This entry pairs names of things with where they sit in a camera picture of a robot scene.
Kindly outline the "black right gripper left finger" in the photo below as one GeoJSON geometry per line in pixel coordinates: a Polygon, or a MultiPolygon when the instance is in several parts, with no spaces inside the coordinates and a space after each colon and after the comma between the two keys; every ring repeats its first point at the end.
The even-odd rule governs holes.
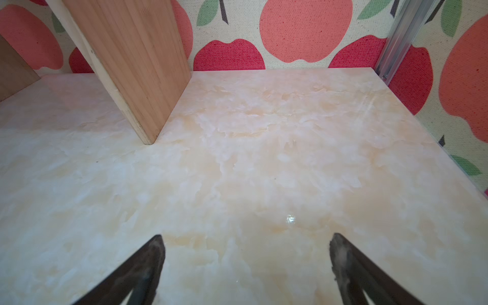
{"type": "Polygon", "coordinates": [[[152,304],[158,288],[165,245],[161,235],[153,236],[76,304],[152,304]]]}

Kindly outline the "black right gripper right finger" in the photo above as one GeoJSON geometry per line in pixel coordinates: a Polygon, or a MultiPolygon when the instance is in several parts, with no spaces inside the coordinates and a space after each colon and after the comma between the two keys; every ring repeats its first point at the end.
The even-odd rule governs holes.
{"type": "Polygon", "coordinates": [[[422,304],[342,234],[333,234],[329,253],[343,304],[422,304]]]}

